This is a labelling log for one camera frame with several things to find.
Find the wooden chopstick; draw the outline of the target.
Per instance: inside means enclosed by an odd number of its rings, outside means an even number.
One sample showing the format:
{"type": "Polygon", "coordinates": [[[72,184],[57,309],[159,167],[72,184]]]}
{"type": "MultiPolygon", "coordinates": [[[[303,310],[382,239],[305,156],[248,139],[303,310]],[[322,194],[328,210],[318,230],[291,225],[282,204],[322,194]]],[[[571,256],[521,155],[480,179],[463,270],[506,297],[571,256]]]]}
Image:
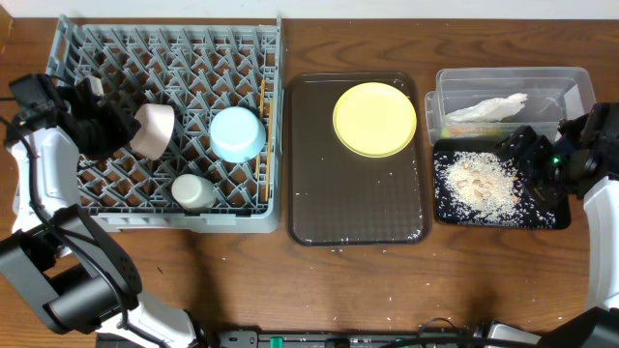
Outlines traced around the wooden chopstick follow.
{"type": "Polygon", "coordinates": [[[271,155],[272,155],[272,133],[274,123],[274,105],[275,101],[271,101],[269,104],[269,119],[268,119],[268,133],[267,133],[267,156],[266,156],[266,179],[265,179],[265,199],[268,203],[270,197],[270,178],[271,178],[271,155]]]}
{"type": "MultiPolygon", "coordinates": [[[[266,91],[266,78],[263,77],[261,80],[261,85],[260,85],[260,101],[259,101],[259,125],[263,126],[263,117],[264,117],[264,103],[265,103],[265,91],[266,91]]],[[[256,181],[259,180],[259,176],[260,176],[260,160],[261,157],[261,149],[258,150],[258,154],[256,156],[256,162],[255,162],[255,171],[254,171],[254,176],[256,181]]]]}

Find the pink bowl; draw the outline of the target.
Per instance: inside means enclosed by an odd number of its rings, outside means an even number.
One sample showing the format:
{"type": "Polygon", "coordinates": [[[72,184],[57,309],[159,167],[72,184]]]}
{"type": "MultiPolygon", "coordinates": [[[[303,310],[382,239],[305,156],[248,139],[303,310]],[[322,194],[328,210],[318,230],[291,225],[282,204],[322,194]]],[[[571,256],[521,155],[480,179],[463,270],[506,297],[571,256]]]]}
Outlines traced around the pink bowl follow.
{"type": "Polygon", "coordinates": [[[172,137],[175,114],[167,104],[143,104],[134,119],[140,129],[130,141],[130,147],[149,160],[157,160],[164,153],[172,137]]]}

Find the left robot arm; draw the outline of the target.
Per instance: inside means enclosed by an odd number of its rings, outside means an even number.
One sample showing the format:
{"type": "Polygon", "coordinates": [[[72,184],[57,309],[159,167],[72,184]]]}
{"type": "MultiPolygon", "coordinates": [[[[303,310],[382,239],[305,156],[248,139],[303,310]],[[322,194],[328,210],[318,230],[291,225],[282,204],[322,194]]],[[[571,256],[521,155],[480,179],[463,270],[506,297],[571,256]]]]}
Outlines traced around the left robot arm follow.
{"type": "Polygon", "coordinates": [[[2,276],[57,334],[96,334],[109,347],[217,346],[189,312],[144,290],[130,256],[80,204],[79,160],[104,160],[124,147],[159,158],[173,109],[146,103],[130,114],[105,99],[93,76],[72,83],[27,74],[10,90],[20,110],[6,122],[5,146],[19,183],[2,276]]]}

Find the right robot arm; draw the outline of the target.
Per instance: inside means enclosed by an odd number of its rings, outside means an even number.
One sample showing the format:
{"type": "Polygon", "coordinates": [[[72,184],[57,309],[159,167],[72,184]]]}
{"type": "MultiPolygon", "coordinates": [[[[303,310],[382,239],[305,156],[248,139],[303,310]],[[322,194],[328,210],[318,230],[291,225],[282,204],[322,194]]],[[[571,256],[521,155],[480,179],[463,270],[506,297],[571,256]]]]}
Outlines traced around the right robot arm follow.
{"type": "Polygon", "coordinates": [[[525,191],[544,208],[573,194],[589,227],[585,311],[540,338],[538,347],[618,345],[618,104],[600,102],[557,128],[550,142],[522,126],[495,146],[495,155],[520,170],[525,191]]]}

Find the yellow plate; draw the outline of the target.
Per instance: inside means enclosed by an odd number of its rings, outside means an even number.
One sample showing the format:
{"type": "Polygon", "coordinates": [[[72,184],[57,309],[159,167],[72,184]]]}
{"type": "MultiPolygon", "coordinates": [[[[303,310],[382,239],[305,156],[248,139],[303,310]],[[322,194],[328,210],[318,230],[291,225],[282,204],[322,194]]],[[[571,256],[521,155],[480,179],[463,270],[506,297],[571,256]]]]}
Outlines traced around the yellow plate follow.
{"type": "Polygon", "coordinates": [[[398,88],[365,82],[339,97],[332,123],[339,141],[347,149],[379,159],[403,150],[413,139],[418,120],[412,101],[398,88]]]}

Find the white cup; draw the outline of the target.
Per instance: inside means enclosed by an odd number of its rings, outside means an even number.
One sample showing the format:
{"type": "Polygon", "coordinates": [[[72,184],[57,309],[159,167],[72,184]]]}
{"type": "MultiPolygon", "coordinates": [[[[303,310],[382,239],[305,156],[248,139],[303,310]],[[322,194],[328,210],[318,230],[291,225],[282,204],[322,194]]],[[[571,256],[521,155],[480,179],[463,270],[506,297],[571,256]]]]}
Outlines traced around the white cup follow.
{"type": "Polygon", "coordinates": [[[183,174],[173,181],[171,192],[181,207],[197,213],[215,205],[215,190],[214,184],[209,180],[193,174],[183,174]]]}

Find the white napkin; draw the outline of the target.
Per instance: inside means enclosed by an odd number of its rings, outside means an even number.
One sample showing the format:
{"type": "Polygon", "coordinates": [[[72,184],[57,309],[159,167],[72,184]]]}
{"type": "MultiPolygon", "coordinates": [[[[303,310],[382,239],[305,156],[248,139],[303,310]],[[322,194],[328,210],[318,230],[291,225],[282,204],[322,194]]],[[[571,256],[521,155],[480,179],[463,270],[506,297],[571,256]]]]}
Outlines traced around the white napkin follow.
{"type": "Polygon", "coordinates": [[[493,98],[445,115],[448,123],[494,123],[514,116],[524,107],[528,95],[516,93],[507,98],[493,98]]]}

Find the green snack wrapper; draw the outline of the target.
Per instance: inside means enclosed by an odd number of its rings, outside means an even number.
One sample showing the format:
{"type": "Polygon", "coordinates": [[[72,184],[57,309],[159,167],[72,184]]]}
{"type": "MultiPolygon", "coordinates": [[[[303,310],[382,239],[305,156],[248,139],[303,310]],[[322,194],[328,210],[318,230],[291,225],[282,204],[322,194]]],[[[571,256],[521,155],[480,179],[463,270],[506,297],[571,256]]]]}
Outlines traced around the green snack wrapper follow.
{"type": "Polygon", "coordinates": [[[441,138],[498,137],[503,131],[486,126],[451,126],[441,130],[441,138]]]}

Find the light blue plate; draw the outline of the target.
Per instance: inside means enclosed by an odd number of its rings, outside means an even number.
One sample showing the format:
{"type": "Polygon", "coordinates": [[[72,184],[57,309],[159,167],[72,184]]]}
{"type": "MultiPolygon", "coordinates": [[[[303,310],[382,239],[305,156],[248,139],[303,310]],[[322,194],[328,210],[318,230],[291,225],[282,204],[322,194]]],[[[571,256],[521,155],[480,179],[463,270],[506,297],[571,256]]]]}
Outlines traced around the light blue plate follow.
{"type": "Polygon", "coordinates": [[[215,115],[209,128],[210,147],[227,162],[254,159],[266,144],[264,125],[249,109],[231,106],[215,115]]]}

